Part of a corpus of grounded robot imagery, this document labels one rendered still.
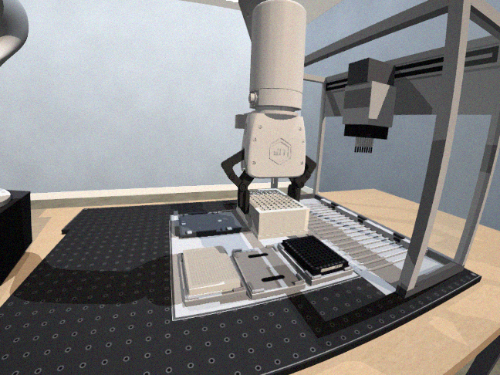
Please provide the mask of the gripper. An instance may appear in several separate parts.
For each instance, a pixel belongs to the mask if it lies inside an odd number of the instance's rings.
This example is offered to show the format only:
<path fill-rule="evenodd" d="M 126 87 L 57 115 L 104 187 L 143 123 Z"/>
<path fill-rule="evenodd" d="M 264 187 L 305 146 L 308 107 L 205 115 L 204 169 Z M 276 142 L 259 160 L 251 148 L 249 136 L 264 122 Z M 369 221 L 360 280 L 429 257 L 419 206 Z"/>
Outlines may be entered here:
<path fill-rule="evenodd" d="M 303 117 L 283 110 L 253 110 L 245 122 L 242 150 L 221 163 L 228 178 L 238 187 L 238 207 L 249 213 L 254 178 L 288 178 L 288 196 L 300 201 L 301 188 L 310 179 L 316 162 L 306 156 Z M 301 129 L 301 130 L 300 130 Z M 241 162 L 238 177 L 233 166 Z"/>

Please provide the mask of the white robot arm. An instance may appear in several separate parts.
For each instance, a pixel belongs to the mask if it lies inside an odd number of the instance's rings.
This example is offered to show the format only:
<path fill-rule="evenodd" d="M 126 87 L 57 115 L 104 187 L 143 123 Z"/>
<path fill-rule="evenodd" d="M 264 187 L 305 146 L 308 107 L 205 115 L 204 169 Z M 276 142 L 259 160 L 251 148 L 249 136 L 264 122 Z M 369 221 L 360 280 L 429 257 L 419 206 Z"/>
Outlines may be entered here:
<path fill-rule="evenodd" d="M 301 110 L 306 10 L 291 0 L 238 0 L 238 4 L 252 43 L 249 108 Z M 28 34 L 29 20 L 21 2 L 0 0 L 0 66 L 23 47 Z"/>

